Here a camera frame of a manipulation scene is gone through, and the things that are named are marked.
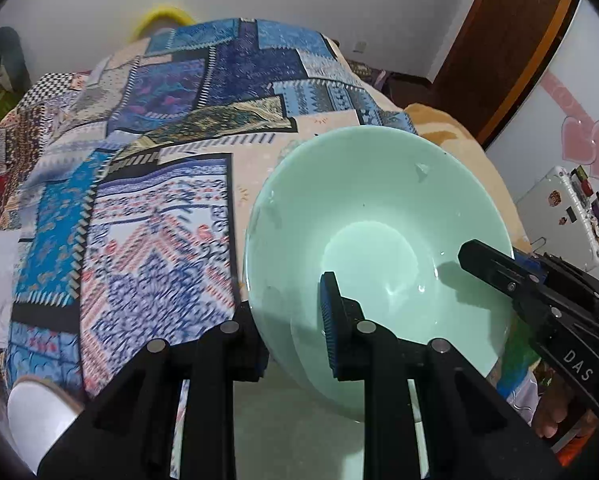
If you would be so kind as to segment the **right hand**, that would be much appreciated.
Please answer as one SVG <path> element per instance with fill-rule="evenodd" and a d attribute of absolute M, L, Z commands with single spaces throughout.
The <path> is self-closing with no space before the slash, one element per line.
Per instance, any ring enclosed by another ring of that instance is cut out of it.
<path fill-rule="evenodd" d="M 554 372 L 539 400 L 531 426 L 538 437 L 552 438 L 559 426 L 569 414 L 569 407 L 576 396 L 576 391 L 565 380 Z"/>

